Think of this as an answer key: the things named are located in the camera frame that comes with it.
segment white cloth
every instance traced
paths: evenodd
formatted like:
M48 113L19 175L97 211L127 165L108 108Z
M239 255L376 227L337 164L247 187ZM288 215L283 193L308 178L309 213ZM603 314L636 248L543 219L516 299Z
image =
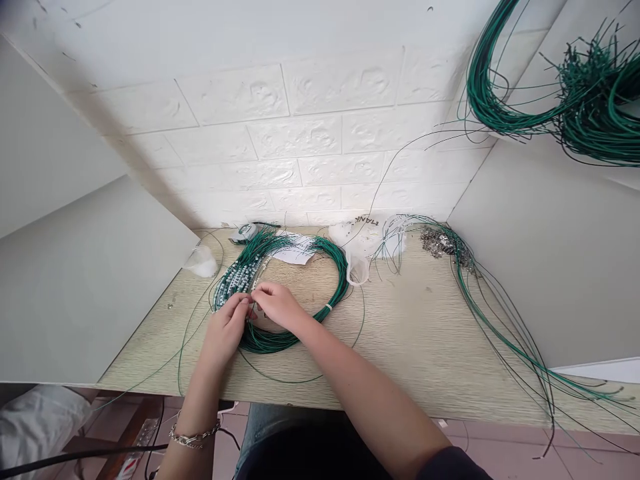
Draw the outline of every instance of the white cloth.
M68 388L32 388L0 409L0 465L17 467L60 454L90 414L89 402ZM14 479L31 480L40 472Z

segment black sleeve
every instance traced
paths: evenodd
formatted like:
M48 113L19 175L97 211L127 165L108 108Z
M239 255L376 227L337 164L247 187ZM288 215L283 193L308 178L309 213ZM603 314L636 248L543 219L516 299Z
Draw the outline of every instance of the black sleeve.
M462 449L447 447L422 467L416 480L491 480L491 477Z

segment white brick wall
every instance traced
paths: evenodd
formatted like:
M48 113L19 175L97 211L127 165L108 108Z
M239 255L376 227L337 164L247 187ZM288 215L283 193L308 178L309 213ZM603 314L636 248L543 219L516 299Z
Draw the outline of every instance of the white brick wall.
M510 81L542 38L514 36L520 54L501 62ZM326 225L371 208L446 220L493 141L425 150L458 135L439 124L466 107L458 85L472 46L286 59L69 99L190 227Z

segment woman's left hand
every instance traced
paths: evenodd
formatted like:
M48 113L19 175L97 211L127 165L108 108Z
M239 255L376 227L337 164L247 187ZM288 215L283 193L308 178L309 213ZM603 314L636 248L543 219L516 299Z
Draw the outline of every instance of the woman's left hand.
M234 293L209 319L198 363L210 373L224 372L238 348L252 303L248 293Z

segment blue jeans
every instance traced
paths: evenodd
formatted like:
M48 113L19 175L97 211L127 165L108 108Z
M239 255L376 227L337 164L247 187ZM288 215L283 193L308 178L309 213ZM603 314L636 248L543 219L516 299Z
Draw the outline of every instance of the blue jeans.
M270 436L292 427L322 426L327 423L344 423L345 426L353 428L343 411L252 403L235 474L238 474L252 450Z

